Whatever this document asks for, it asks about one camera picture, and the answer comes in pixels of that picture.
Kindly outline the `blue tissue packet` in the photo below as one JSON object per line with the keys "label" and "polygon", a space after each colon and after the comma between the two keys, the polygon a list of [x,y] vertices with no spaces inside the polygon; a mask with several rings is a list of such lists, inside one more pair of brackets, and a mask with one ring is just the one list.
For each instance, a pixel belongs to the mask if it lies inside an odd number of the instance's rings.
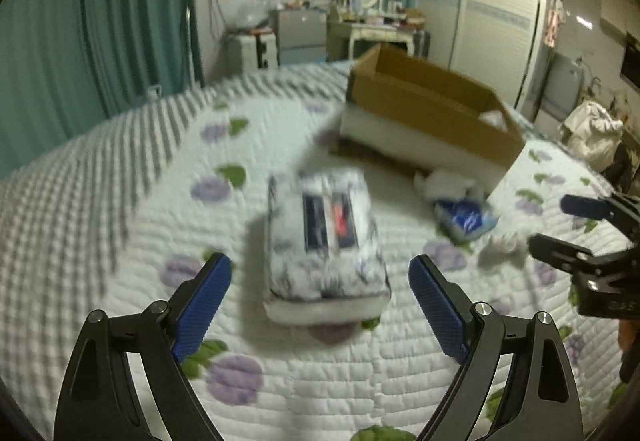
{"label": "blue tissue packet", "polygon": [[434,204],[434,216],[451,242],[473,242],[493,230],[498,216],[487,202],[477,204],[470,200],[438,200]]}

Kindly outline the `white cloth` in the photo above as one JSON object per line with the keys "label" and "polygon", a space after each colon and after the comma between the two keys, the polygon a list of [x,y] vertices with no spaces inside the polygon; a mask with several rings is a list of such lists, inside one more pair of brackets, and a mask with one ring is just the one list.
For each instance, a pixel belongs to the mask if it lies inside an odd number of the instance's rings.
{"label": "white cloth", "polygon": [[427,176],[416,172],[413,185],[420,198],[430,204],[469,201],[482,205],[487,201],[487,194],[480,183],[448,170],[435,170]]}

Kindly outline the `white tissue pack marbled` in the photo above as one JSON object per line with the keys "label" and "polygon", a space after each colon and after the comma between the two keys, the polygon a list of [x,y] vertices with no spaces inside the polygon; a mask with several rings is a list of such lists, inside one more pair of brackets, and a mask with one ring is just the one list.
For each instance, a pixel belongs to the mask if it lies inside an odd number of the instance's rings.
{"label": "white tissue pack marbled", "polygon": [[285,326],[356,323],[392,299],[370,192],[358,168],[268,181],[264,307]]}

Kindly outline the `orange plush toy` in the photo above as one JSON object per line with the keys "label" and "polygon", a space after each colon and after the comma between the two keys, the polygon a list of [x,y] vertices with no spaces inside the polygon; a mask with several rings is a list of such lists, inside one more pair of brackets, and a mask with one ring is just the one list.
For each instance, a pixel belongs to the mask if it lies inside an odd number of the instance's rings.
{"label": "orange plush toy", "polygon": [[620,320],[618,325],[618,344],[623,352],[620,366],[620,380],[629,383],[639,367],[639,320]]}

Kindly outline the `white laundry bag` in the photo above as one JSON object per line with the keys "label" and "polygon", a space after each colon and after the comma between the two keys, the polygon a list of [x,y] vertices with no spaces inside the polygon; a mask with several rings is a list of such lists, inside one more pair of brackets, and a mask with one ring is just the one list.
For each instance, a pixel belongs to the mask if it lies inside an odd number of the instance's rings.
{"label": "white laundry bag", "polygon": [[563,121],[563,127],[568,131],[565,146],[592,170],[602,172],[613,164],[623,138],[622,120],[612,117],[600,104],[585,101]]}

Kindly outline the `grey washing machine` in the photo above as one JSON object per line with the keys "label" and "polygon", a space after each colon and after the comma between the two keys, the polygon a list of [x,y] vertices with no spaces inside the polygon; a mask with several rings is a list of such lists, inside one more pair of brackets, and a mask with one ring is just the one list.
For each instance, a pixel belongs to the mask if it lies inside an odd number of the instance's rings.
{"label": "grey washing machine", "polygon": [[540,108],[552,118],[563,121],[578,104],[585,80],[580,60],[555,53],[548,70]]}

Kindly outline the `white rolled socks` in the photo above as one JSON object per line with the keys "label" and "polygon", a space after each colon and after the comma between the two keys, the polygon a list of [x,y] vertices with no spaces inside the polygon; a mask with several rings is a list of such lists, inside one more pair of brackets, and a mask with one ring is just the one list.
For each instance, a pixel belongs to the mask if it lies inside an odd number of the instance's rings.
{"label": "white rolled socks", "polygon": [[495,109],[495,110],[488,110],[488,112],[481,112],[480,115],[478,115],[478,120],[502,132],[508,131],[506,118],[504,118],[504,115],[501,112],[501,110]]}

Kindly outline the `black range hood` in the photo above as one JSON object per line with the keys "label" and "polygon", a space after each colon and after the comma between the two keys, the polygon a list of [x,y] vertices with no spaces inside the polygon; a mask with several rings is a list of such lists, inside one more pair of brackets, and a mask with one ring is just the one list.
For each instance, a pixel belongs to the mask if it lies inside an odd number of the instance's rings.
{"label": "black range hood", "polygon": [[637,91],[640,90],[640,46],[639,41],[627,34],[625,53],[620,77],[625,79]]}

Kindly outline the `grey striped blanket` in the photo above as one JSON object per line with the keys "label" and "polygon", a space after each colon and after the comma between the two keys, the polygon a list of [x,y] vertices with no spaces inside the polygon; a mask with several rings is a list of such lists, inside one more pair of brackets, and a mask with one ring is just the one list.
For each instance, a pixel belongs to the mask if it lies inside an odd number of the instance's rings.
{"label": "grey striped blanket", "polygon": [[124,112],[1,183],[1,379],[42,435],[75,334],[117,271],[141,201],[198,116],[235,97],[338,102],[344,63],[252,72]]}

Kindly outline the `brown cardboard box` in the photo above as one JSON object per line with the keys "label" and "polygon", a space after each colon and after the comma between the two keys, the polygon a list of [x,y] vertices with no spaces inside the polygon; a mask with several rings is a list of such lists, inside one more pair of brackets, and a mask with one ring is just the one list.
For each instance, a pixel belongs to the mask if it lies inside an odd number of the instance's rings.
{"label": "brown cardboard box", "polygon": [[[508,131],[478,120],[495,109]],[[494,91],[388,44],[352,65],[340,135],[416,169],[464,175],[488,193],[524,148],[521,131]]]}

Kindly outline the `white sliding wardrobe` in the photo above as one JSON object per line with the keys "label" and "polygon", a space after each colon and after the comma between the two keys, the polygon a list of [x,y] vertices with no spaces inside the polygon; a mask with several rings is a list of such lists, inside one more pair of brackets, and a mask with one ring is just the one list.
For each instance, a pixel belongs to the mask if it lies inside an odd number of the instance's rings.
{"label": "white sliding wardrobe", "polygon": [[430,36],[427,57],[517,108],[533,81],[547,0],[416,0]]}

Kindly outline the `white dressing table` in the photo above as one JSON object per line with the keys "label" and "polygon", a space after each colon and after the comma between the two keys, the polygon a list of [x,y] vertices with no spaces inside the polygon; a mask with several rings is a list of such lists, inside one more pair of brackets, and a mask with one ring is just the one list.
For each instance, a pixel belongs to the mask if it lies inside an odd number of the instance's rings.
{"label": "white dressing table", "polygon": [[356,23],[348,20],[340,11],[330,11],[326,20],[326,60],[355,60],[358,42],[399,45],[405,48],[409,56],[427,58],[431,47],[431,35],[424,29],[410,26]]}

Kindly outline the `grey mini fridge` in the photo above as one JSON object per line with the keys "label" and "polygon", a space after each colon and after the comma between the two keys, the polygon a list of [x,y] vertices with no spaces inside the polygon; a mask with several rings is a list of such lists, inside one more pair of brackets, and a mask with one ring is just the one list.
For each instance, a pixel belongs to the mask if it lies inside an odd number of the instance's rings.
{"label": "grey mini fridge", "polygon": [[277,10],[272,12],[272,20],[281,66],[326,61],[326,12]]}

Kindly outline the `white suitcase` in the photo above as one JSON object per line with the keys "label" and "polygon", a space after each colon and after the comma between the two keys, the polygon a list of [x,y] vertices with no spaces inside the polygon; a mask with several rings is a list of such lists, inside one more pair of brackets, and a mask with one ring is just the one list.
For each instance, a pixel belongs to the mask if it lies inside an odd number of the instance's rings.
{"label": "white suitcase", "polygon": [[228,42],[228,66],[231,74],[278,68],[276,35],[238,34]]}

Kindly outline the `teal left curtain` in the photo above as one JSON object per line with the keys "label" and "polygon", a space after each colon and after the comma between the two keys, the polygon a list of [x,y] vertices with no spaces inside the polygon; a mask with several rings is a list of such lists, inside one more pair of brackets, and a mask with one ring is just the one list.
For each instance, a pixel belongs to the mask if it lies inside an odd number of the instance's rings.
{"label": "teal left curtain", "polygon": [[1,0],[1,170],[203,79],[195,0]]}

